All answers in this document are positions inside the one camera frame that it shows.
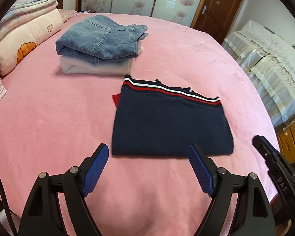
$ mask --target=wooden headboard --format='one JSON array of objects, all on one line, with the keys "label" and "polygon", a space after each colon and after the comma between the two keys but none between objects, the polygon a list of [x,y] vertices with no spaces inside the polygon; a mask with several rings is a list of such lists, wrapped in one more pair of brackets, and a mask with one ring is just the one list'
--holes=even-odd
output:
[{"label": "wooden headboard", "polygon": [[63,4],[63,0],[57,0],[58,1],[58,6],[57,6],[57,9],[64,9],[64,4]]}]

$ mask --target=orange flower print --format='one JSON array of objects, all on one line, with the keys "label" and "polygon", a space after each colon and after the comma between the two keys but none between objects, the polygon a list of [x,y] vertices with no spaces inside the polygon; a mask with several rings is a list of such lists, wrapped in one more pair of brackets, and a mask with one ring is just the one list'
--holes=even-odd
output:
[{"label": "orange flower print", "polygon": [[28,42],[28,43],[22,44],[21,47],[18,49],[18,58],[17,58],[16,64],[20,63],[21,60],[35,48],[36,48],[35,42]]},{"label": "orange flower print", "polygon": [[52,30],[53,30],[53,25],[49,25],[48,27],[47,27],[47,30],[48,30],[48,32],[51,32]]}]

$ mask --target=folded navy sweater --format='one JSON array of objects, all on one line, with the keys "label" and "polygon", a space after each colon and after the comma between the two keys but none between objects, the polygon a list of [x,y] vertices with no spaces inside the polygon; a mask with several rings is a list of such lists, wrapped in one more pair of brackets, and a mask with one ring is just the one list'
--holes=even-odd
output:
[{"label": "folded navy sweater", "polygon": [[205,155],[233,152],[219,97],[125,76],[113,126],[113,155],[184,157],[194,143]]}]

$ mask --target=screw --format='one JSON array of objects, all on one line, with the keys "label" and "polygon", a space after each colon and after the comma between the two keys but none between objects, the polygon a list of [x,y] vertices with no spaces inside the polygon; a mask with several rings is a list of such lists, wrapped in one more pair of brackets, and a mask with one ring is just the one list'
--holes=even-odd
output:
[{"label": "screw", "polygon": [[254,172],[250,173],[250,177],[253,178],[253,179],[258,178],[257,174],[254,173]]},{"label": "screw", "polygon": [[47,176],[47,173],[46,173],[46,172],[41,172],[41,173],[39,173],[38,176],[39,176],[40,178],[44,178],[44,177]]},{"label": "screw", "polygon": [[76,172],[78,172],[78,170],[79,170],[79,168],[77,166],[74,166],[74,167],[70,168],[71,173],[76,173]]},{"label": "screw", "polygon": [[227,170],[223,167],[218,168],[217,171],[221,174],[225,174],[227,172]]}]

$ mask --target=striped collar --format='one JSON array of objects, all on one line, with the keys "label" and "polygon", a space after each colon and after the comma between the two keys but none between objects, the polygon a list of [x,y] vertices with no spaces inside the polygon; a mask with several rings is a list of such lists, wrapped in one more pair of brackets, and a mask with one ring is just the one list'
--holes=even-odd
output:
[{"label": "striped collar", "polygon": [[179,87],[168,87],[160,82],[132,79],[130,75],[124,77],[123,86],[139,91],[156,91],[169,96],[183,97],[189,101],[201,102],[208,105],[221,105],[219,97],[206,98],[198,93],[190,92]]}]

